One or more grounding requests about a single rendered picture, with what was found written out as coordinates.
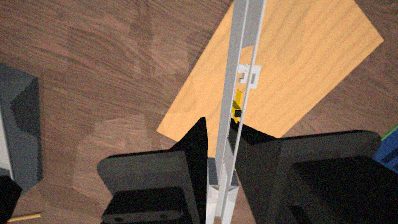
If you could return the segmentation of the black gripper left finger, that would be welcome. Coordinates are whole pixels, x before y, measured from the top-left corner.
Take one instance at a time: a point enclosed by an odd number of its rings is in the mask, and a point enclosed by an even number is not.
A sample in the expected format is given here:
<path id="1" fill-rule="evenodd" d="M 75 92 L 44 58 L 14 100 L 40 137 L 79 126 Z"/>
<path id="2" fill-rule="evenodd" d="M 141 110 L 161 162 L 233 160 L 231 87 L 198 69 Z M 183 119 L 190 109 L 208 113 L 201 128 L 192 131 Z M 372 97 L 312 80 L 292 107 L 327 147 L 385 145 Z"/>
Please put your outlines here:
<path id="1" fill-rule="evenodd" d="M 208 135 L 201 117 L 170 149 L 117 154 L 97 173 L 114 196 L 122 190 L 180 187 L 193 224 L 206 224 Z"/>

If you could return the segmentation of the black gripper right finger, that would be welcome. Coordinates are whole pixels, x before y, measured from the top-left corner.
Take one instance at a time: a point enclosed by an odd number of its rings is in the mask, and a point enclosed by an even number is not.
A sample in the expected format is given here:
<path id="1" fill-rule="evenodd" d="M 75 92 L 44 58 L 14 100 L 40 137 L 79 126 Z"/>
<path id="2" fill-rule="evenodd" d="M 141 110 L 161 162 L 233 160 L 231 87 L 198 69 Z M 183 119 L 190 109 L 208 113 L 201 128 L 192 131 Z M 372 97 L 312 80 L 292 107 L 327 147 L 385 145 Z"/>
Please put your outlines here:
<path id="1" fill-rule="evenodd" d="M 374 158 L 380 144 L 379 134 L 365 130 L 276 138 L 243 124 L 234 167 L 255 224 L 275 224 L 292 164 L 360 155 Z"/>

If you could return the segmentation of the light wooden board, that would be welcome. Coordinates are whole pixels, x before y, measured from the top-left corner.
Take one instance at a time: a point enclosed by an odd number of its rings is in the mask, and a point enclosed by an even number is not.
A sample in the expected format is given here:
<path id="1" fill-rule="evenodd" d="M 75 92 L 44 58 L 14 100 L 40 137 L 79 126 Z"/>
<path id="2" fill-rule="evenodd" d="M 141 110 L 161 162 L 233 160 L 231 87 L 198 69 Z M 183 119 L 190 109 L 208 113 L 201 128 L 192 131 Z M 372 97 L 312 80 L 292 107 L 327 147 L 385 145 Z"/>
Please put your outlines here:
<path id="1" fill-rule="evenodd" d="M 179 141 L 206 118 L 215 158 L 234 2 L 157 128 Z M 281 138 L 384 40 L 355 0 L 266 0 L 243 124 Z"/>

